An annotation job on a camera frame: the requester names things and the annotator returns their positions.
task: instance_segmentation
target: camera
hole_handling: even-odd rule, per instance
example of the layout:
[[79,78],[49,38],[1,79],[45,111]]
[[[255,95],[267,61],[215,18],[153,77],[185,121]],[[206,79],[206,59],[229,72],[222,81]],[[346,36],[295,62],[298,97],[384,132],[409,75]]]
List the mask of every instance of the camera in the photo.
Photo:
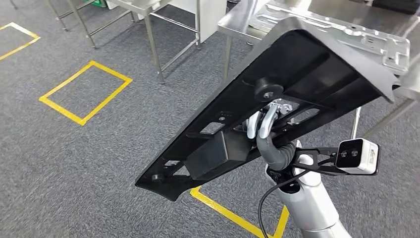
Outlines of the camera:
[[344,140],[338,146],[336,167],[353,175],[374,175],[379,162],[379,145],[363,138]]

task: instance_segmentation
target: gray hose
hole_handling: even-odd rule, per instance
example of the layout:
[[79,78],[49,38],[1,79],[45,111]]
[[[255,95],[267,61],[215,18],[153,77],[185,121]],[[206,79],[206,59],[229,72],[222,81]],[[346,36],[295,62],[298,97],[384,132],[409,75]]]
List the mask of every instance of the gray hose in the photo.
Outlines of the gray hose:
[[285,169],[292,161],[295,155],[296,142],[291,141],[277,149],[273,145],[271,136],[265,139],[257,136],[257,147],[268,166],[273,170],[280,171]]

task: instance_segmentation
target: yellow square marking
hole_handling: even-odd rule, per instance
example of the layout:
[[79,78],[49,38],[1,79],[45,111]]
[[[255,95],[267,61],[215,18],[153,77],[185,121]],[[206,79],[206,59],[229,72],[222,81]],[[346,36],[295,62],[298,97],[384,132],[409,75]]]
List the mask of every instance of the yellow square marking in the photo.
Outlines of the yellow square marking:
[[[121,79],[124,81],[124,83],[119,86],[113,93],[111,93],[111,95],[109,95],[103,102],[99,103],[99,105],[94,108],[90,113],[88,113],[87,116],[85,116],[84,118],[80,118],[78,116],[76,116],[75,114],[71,113],[70,111],[68,111],[67,109],[61,107],[60,105],[58,105],[57,103],[51,101],[50,99],[48,99],[49,96],[51,96],[53,93],[55,93],[56,91],[58,91],[60,88],[64,87],[65,85],[67,85],[69,82],[71,82],[73,79],[75,79],[77,76],[79,76],[80,74],[82,74],[84,71],[88,70],[90,67],[95,66],[99,69],[102,69],[103,71]],[[57,87],[53,88],[51,91],[47,92],[45,95],[41,96],[39,98],[39,100],[45,104],[47,104],[48,106],[52,107],[53,109],[55,109],[56,111],[58,111],[59,113],[65,115],[66,117],[70,118],[71,120],[75,121],[76,123],[80,124],[80,125],[84,125],[86,124],[86,122],[92,118],[100,109],[102,109],[108,102],[111,101],[111,99],[113,99],[119,92],[121,92],[129,83],[131,83],[132,79],[128,78],[120,73],[118,73],[117,71],[114,71],[108,67],[105,67],[95,61],[90,61],[88,63],[88,65],[86,65],[85,67],[83,67],[81,70],[79,70],[77,73],[75,73],[73,76],[71,76],[68,80],[62,82],[61,84],[59,84]]]
[[[242,217],[236,215],[235,213],[229,211],[222,205],[218,204],[217,202],[211,200],[204,194],[200,193],[200,187],[193,188],[190,194],[198,199],[199,201],[203,202],[205,205],[211,207],[216,212],[220,213],[221,215],[225,216],[229,220],[233,221],[234,223],[238,224],[242,228],[246,229],[247,231],[251,232],[252,234],[256,235],[257,237],[264,238],[263,232],[260,228],[252,225],[247,220],[243,219]],[[273,235],[267,234],[270,238],[280,238],[283,236],[284,229],[286,228],[287,219],[289,218],[289,211],[287,210],[286,206],[283,206],[281,211],[280,219],[277,224],[276,231]]]
[[31,36],[31,37],[32,37],[32,38],[34,38],[34,39],[33,39],[32,41],[30,41],[30,42],[26,43],[25,45],[20,46],[20,47],[18,47],[18,48],[16,48],[16,49],[14,49],[13,51],[11,51],[11,52],[9,52],[9,53],[6,53],[6,54],[4,54],[4,55],[2,55],[2,56],[0,56],[0,60],[2,60],[2,59],[4,59],[4,58],[6,58],[6,57],[8,57],[8,56],[10,56],[10,55],[12,55],[12,54],[14,54],[14,53],[18,52],[19,50],[21,50],[21,49],[23,49],[23,48],[27,47],[27,46],[28,46],[28,45],[30,45],[30,44],[35,43],[37,40],[39,40],[39,39],[40,39],[40,37],[39,37],[39,36],[37,36],[37,34],[35,34],[35,33],[33,33],[33,32],[30,32],[30,31],[26,30],[25,28],[23,28],[23,27],[19,26],[18,24],[14,23],[14,22],[11,22],[11,23],[9,23],[9,24],[7,24],[7,25],[5,25],[5,26],[0,27],[0,31],[1,31],[1,30],[3,30],[3,29],[4,29],[4,28],[6,28],[6,27],[9,27],[9,26],[13,27],[14,29],[16,29],[16,30],[18,30],[18,31],[20,31],[20,32],[22,32],[22,33],[25,33],[25,34],[26,34],[26,35],[28,35],[28,36]]

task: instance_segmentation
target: screw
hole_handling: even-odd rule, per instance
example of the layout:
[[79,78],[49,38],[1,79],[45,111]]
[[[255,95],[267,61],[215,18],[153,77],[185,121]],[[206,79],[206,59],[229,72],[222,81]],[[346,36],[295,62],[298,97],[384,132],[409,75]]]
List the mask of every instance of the screw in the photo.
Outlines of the screw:
[[263,95],[263,97],[264,98],[271,98],[272,96],[273,96],[273,92],[266,92],[266,93],[264,93],[264,95]]

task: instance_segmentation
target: green object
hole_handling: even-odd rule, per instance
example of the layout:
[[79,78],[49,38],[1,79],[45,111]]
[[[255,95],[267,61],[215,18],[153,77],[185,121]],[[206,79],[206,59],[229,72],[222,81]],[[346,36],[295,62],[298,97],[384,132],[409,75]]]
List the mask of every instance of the green object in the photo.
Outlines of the green object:
[[100,6],[100,7],[106,7],[106,1],[104,1],[104,4],[101,4],[101,1],[96,0],[92,3],[92,5]]

